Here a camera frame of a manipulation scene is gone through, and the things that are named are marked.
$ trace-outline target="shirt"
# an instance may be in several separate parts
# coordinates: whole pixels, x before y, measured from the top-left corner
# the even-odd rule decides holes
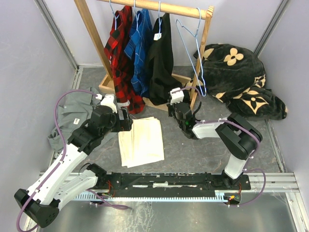
[[[132,25],[132,7],[125,6],[122,10],[116,11],[117,28],[115,19],[112,23],[110,37],[105,45],[105,55],[111,61],[112,79],[118,102],[130,102],[128,111],[131,114],[140,113],[145,103],[141,96],[135,94],[131,78],[134,72],[133,62],[125,55],[124,49],[129,41],[129,31]]]
[[[149,11],[143,9],[137,12],[130,30],[130,40],[125,48],[126,55],[134,61],[134,75],[131,79],[135,93],[149,97],[150,75],[147,75],[144,62],[153,42],[153,27]]]
[[[149,99],[154,105],[167,103],[170,97],[169,92],[173,88],[182,88],[182,84],[171,75],[174,57],[169,14],[164,14],[161,20],[162,37],[157,41],[153,41],[145,61],[145,67],[152,76],[149,85]],[[153,37],[158,32],[159,22],[157,19],[154,24]]]

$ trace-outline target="gray cloth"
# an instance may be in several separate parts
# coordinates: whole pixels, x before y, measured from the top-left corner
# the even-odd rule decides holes
[[[94,87],[88,90],[99,93]],[[63,106],[58,106],[58,124],[62,134],[66,140],[71,136],[72,132],[79,128],[83,122],[91,117],[92,110],[100,104],[100,101],[91,94],[73,92],[67,95],[67,99]],[[61,152],[63,143],[55,127],[48,136],[49,143],[53,150]]]

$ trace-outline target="white tag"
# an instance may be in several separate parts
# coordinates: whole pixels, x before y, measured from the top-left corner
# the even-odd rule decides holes
[[[130,101],[127,100],[125,103],[119,103],[119,102],[117,102],[117,105],[118,105],[118,107],[126,107],[126,106],[129,106],[129,105],[130,105]]]
[[[156,33],[154,35],[154,40],[159,40],[159,39],[161,39],[161,37],[162,37],[162,33]]]
[[[73,123],[77,125],[79,123],[79,118],[76,118]]]

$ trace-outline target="clothing rack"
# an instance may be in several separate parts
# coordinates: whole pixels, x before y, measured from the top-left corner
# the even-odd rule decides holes
[[[88,30],[88,33],[92,39],[92,42],[98,52],[101,62],[106,70],[106,75],[103,78],[102,82],[100,83],[99,89],[104,93],[115,93],[113,80],[112,80],[112,70],[110,67],[110,61],[108,60],[108,58],[106,57],[104,53],[104,46],[103,46],[102,40],[98,34],[98,30],[91,16],[86,0],[74,0],[74,1],[83,19],[83,22]],[[159,10],[159,2],[148,1],[148,0],[111,0],[111,1],[99,0],[99,1],[111,2],[111,3],[127,5],[127,6],[134,6],[134,2],[135,2],[135,6],[138,8],[143,8],[143,9],[148,9],[148,10],[153,10],[153,11]],[[208,30],[209,30],[210,23],[211,23],[213,10],[214,10],[214,7],[210,6],[208,10],[200,11],[201,19],[205,20],[202,40],[201,40],[200,49],[199,49],[201,56],[205,50],[206,39],[207,39]],[[174,15],[182,15],[182,16],[192,17],[192,18],[199,18],[199,11],[196,8],[167,4],[163,2],[160,4],[160,12],[174,14]],[[200,67],[201,67],[201,63],[199,59],[197,59],[197,65],[196,65],[197,76],[199,75]],[[187,84],[189,81],[191,81],[190,77],[177,75],[174,73],[172,74],[172,76],[176,80],[180,81],[182,84]],[[197,85],[197,76],[194,74],[194,78],[192,81],[192,86],[194,87],[196,87]],[[194,89],[192,89],[190,92],[191,109],[193,109],[196,98],[197,98],[197,92]],[[145,104],[148,106],[155,107],[161,110],[166,110],[166,111],[168,110],[165,104],[156,106],[156,105],[153,105],[148,98],[143,98],[143,100]]]

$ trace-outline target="hanger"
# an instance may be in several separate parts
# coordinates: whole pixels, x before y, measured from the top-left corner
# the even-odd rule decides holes
[[[198,34],[198,30],[199,30],[199,25],[200,25],[200,23],[201,23],[201,10],[200,10],[198,7],[197,7],[197,9],[198,9],[198,12],[199,12],[199,22],[198,22],[197,31],[196,31],[195,35],[194,35],[188,28],[186,28],[186,27],[181,23],[181,21],[178,20],[178,19],[176,19],[176,27],[177,27],[178,33],[179,33],[179,35],[180,35],[180,38],[181,38],[181,40],[182,40],[182,42],[183,42],[183,45],[184,45],[184,47],[185,47],[185,50],[186,50],[186,52],[187,52],[187,55],[188,55],[188,57],[189,57],[189,59],[190,59],[192,68],[193,68],[193,70],[194,70],[194,73],[195,73],[195,75],[196,75],[196,77],[197,77],[197,82],[198,82],[198,85],[199,85],[199,89],[201,90],[201,94],[202,94],[203,97],[205,97],[205,96],[206,96],[206,84],[205,84],[205,80],[204,80],[204,71],[203,71],[203,67],[202,67],[201,54],[200,54],[200,52],[199,52],[199,47],[198,47],[198,42],[197,42],[197,34]],[[193,65],[193,62],[192,62],[192,60],[191,60],[191,57],[190,57],[190,55],[189,55],[188,48],[187,48],[187,46],[185,45],[184,40],[183,40],[183,37],[182,37],[182,35],[181,35],[181,33],[180,33],[180,30],[179,30],[179,28],[178,28],[178,25],[177,25],[178,22],[180,23],[180,25],[181,25],[182,28],[185,28],[185,29],[195,38],[195,41],[196,41],[196,44],[197,44],[198,59],[199,59],[199,62],[200,62],[200,64],[201,64],[201,65],[200,65],[200,69],[201,69],[201,71],[202,71],[202,76],[201,76],[201,77],[202,77],[202,80],[203,80],[204,90],[205,90],[205,91],[202,90],[202,86],[201,86],[201,84],[200,84],[200,82],[199,82],[199,80],[198,80],[198,75],[197,75],[197,72],[196,72],[195,67],[194,67],[194,65]]]
[[[159,9],[158,9],[159,34],[161,33],[161,23],[162,23],[162,19],[160,18],[160,9],[161,9],[161,1],[159,1]]]
[[[115,12],[114,10],[112,9],[112,3],[111,3],[111,0],[110,0],[110,7],[111,7],[111,10],[112,10],[112,14],[114,15],[114,19],[115,19],[115,30],[117,29],[117,18],[119,17],[119,15],[115,15]]]
[[[136,30],[137,30],[139,28],[139,17],[140,17],[140,15],[137,14],[137,12],[136,12],[135,3],[136,3],[136,0],[134,0],[133,10],[134,10],[135,17],[136,17]]]

